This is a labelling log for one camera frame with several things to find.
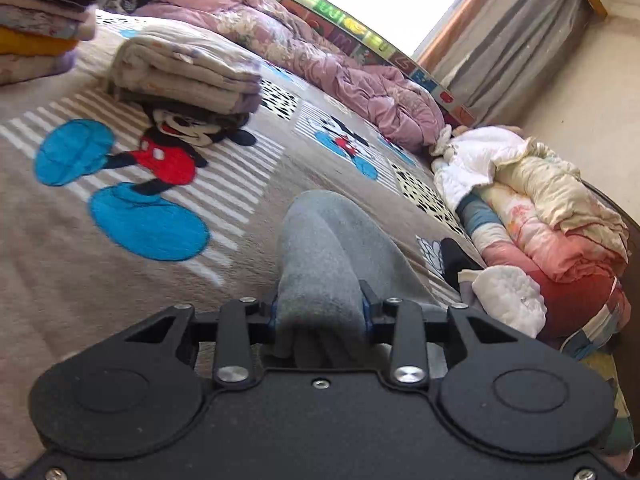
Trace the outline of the grey fleece sweatpants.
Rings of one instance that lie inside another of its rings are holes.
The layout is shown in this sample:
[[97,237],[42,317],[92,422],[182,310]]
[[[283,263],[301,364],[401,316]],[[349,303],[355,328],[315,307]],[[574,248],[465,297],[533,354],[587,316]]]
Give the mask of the grey fleece sweatpants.
[[387,350],[367,342],[363,293],[438,305],[392,239],[354,202],[330,191],[296,197],[280,233],[276,338],[262,347],[270,365],[378,367]]

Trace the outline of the black garment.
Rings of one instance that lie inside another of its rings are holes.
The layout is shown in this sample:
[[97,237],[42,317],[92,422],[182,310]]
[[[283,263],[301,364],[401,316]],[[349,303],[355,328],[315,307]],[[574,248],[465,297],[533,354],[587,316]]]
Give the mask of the black garment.
[[440,242],[440,253],[442,254],[442,265],[444,266],[444,280],[457,292],[460,290],[458,274],[461,271],[483,270],[483,267],[472,259],[452,238],[444,238]]

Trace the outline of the white quilted folded garment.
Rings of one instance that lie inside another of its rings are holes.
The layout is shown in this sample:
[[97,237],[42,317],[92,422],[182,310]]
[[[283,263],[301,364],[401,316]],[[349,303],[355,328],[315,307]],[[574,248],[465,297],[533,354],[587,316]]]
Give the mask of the white quilted folded garment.
[[546,325],[547,307],[539,285],[516,266],[464,270],[458,280],[471,281],[485,313],[494,320],[536,338]]

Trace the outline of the Mickey Mouse bed blanket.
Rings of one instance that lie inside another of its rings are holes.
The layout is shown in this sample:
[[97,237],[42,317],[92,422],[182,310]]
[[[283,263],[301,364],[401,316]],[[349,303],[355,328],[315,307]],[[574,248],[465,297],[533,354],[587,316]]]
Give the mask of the Mickey Mouse bed blanket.
[[93,222],[90,198],[150,180],[142,166],[107,169],[65,186],[37,180],[40,143],[71,119],[110,128],[116,151],[133,150],[149,121],[114,99],[106,75],[141,18],[100,19],[67,74],[1,90],[1,468],[16,474],[42,451],[28,416],[32,383],[50,366],[176,302],[202,311],[260,296],[278,276],[281,222],[313,188],[356,202],[395,240],[440,304],[456,301],[438,267],[446,237],[471,243],[419,159],[400,156],[367,122],[305,81],[265,67],[284,110],[262,107],[248,123],[256,144],[202,151],[194,180],[163,194],[198,216],[207,243],[180,262],[145,259],[113,243]]

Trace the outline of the cream floral duvet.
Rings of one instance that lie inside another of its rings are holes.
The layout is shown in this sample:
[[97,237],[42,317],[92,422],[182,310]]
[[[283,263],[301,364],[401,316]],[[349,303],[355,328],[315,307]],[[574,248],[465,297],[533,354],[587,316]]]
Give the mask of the cream floral duvet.
[[581,235],[628,260],[629,231],[622,216],[598,200],[579,169],[546,144],[527,139],[521,153],[495,163],[495,178],[527,196],[550,228]]

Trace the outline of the pink purple quilt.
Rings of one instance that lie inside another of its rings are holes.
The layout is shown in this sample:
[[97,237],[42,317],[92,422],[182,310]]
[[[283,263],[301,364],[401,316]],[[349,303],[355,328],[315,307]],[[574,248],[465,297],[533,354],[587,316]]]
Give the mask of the pink purple quilt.
[[277,0],[151,0],[134,14],[216,32],[305,79],[410,152],[450,138],[436,101],[399,68],[357,63]]

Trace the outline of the folded white floral blanket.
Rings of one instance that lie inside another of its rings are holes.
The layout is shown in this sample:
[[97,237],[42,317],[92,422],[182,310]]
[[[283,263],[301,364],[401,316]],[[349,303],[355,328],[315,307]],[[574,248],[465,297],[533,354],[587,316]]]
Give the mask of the folded white floral blanket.
[[253,53],[199,27],[156,23],[117,50],[110,83],[217,114],[254,113],[262,102],[260,62]]

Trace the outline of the colourful alphabet headboard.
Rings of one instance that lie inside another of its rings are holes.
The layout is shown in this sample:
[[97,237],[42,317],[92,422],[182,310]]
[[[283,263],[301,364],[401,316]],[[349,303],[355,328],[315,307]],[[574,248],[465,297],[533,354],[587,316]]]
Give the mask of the colourful alphabet headboard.
[[431,93],[447,119],[470,126],[475,117],[445,86],[373,29],[326,0],[277,0],[361,65],[389,65]]

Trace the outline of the grey curtain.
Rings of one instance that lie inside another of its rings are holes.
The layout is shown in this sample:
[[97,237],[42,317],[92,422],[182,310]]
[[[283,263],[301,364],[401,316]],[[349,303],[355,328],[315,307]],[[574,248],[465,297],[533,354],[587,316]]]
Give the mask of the grey curtain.
[[515,0],[497,24],[460,38],[431,73],[474,125],[514,125],[575,51],[591,17],[587,0]]

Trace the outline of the lilac floral folded garment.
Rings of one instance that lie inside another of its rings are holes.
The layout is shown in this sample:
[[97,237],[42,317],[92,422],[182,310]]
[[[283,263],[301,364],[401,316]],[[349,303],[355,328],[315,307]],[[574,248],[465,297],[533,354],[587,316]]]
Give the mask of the lilac floral folded garment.
[[71,50],[59,56],[23,56],[2,54],[0,56],[0,84],[17,84],[42,77],[64,74],[76,62],[76,51]]

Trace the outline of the yellow folded garment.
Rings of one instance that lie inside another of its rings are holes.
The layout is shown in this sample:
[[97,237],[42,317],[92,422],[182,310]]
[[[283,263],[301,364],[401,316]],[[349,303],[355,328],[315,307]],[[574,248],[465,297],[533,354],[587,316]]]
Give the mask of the yellow folded garment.
[[59,56],[74,50],[78,40],[58,39],[1,27],[0,54]]

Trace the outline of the floral print folded garment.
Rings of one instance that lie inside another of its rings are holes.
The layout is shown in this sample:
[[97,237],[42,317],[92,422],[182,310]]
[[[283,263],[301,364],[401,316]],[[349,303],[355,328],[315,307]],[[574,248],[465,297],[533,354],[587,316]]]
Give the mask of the floral print folded garment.
[[86,18],[82,21],[40,10],[8,6],[7,4],[2,4],[0,16],[3,27],[17,30],[18,32],[81,41],[93,40],[94,36],[96,36],[95,8],[90,9]]

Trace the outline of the pale pink folded garment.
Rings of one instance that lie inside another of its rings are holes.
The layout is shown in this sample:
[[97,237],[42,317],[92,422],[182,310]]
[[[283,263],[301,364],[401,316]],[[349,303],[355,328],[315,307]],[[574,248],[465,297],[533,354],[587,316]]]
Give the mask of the pale pink folded garment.
[[91,15],[96,13],[96,6],[88,6],[87,9],[77,11],[66,8],[66,6],[61,6],[60,4],[43,0],[0,0],[0,3],[7,4],[8,6],[17,6],[22,9],[43,11],[80,22],[87,21]]

